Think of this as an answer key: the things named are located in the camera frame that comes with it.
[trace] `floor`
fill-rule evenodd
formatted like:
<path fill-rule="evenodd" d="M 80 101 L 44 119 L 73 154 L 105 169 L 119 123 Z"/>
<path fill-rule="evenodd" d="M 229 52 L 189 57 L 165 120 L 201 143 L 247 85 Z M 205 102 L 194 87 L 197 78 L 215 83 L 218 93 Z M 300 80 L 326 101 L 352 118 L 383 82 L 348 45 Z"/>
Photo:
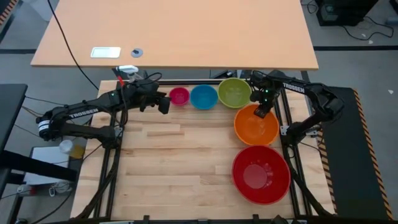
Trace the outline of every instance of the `floor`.
<path fill-rule="evenodd" d="M 364 46 L 364 45 L 398 45 L 398 35 L 388 39 L 375 35 L 372 42 L 355 40 L 349 37 L 340 27 L 320 27 L 315 14 L 309 14 L 303 7 L 308 29 L 314 46 Z M 387 17 L 396 16 L 388 0 L 379 0 L 369 16 L 383 23 Z M 47 23 L 28 4 L 22 4 L 16 18 L 6 36 L 0 43 L 0 49 L 35 49 L 45 31 Z M 357 27 L 350 27 L 350 32 L 357 36 L 369 36 L 374 31 L 388 32 L 383 27 L 372 26 L 362 22 Z M 357 89 L 361 96 L 364 114 L 376 151 L 379 168 L 384 186 L 395 219 L 398 219 L 398 154 L 395 146 L 398 139 L 395 136 L 398 120 L 398 51 L 338 51 L 316 52 L 320 69 L 309 72 L 312 82 L 322 82 L 332 86 L 348 86 Z M 82 99 L 96 96 L 96 90 L 76 68 L 32 68 L 32 54 L 0 54 L 0 83 L 26 83 L 27 96 L 58 103 L 76 103 Z M 114 79 L 109 70 L 85 68 L 87 75 L 99 85 L 101 80 Z M 163 78 L 208 78 L 217 70 L 163 70 Z M 300 72 L 286 71 L 287 75 L 301 78 Z M 24 105 L 38 112 L 45 112 L 53 107 L 48 103 L 26 99 Z M 35 119 L 29 113 L 21 111 L 16 124 L 37 133 Z M 52 146 L 57 142 L 44 142 L 19 128 L 12 130 L 6 150 L 23 155 L 29 155 L 33 146 Z M 16 186 L 9 185 L 3 196 L 13 194 Z M 58 206 L 64 197 L 27 197 L 22 204 L 19 217 L 34 221 Z M 7 214 L 11 209 L 13 197 L 0 201 L 0 210 Z M 69 218 L 73 197 L 45 222 L 66 220 Z M 5 223 L 7 216 L 0 216 L 0 223 Z"/>

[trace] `pink bowl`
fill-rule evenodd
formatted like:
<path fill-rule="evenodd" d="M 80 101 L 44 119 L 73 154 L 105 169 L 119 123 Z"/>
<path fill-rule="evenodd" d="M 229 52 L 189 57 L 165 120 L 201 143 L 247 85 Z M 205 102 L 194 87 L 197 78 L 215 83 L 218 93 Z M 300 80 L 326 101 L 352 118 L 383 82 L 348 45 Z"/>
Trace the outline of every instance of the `pink bowl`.
<path fill-rule="evenodd" d="M 183 106 L 189 101 L 189 91 L 186 88 L 177 87 L 169 93 L 172 98 L 172 104 L 175 106 Z"/>

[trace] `blue bowl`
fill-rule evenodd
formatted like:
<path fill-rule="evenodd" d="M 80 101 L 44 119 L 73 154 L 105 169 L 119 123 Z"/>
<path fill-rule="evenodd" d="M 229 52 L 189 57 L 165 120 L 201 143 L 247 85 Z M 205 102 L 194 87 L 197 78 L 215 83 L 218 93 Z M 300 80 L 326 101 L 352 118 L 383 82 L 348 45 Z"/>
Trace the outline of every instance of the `blue bowl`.
<path fill-rule="evenodd" d="M 217 91 L 209 85 L 198 85 L 192 89 L 190 100 L 200 110 L 212 109 L 218 101 Z"/>

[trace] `bottle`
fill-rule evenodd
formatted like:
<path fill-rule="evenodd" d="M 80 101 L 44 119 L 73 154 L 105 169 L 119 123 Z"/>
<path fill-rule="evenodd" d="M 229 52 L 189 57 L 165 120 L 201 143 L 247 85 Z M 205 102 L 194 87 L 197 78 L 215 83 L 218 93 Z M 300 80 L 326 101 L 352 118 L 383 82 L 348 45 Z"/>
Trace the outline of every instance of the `bottle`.
<path fill-rule="evenodd" d="M 85 149 L 83 147 L 74 145 L 71 140 L 63 140 L 59 147 L 62 153 L 65 153 L 75 159 L 81 159 L 85 153 Z"/>

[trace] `orange bowl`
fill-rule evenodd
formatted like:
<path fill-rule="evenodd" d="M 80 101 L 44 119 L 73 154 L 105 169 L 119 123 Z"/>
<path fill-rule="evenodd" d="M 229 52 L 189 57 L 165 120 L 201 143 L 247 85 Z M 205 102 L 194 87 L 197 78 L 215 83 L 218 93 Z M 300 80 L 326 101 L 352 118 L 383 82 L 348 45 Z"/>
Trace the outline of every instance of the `orange bowl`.
<path fill-rule="evenodd" d="M 257 107 L 249 105 L 239 110 L 234 119 L 236 135 L 250 146 L 271 144 L 279 134 L 279 122 L 273 112 L 269 112 L 265 118 L 259 118 L 254 115 Z"/>

